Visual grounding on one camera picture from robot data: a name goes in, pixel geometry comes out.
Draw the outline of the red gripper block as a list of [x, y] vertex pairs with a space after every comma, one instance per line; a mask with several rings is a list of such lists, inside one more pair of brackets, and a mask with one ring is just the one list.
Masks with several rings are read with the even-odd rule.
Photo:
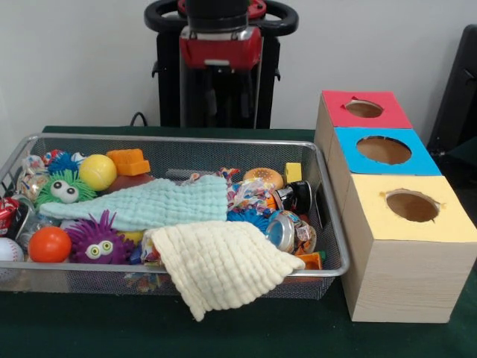
[[[262, 35], [258, 28], [245, 28], [224, 33], [199, 33], [184, 28], [180, 33], [180, 51], [186, 65], [192, 69], [208, 66], [228, 66], [244, 70], [241, 74], [241, 115], [250, 115], [252, 92], [251, 70], [262, 53]], [[213, 71], [207, 72], [207, 112], [217, 112]]]

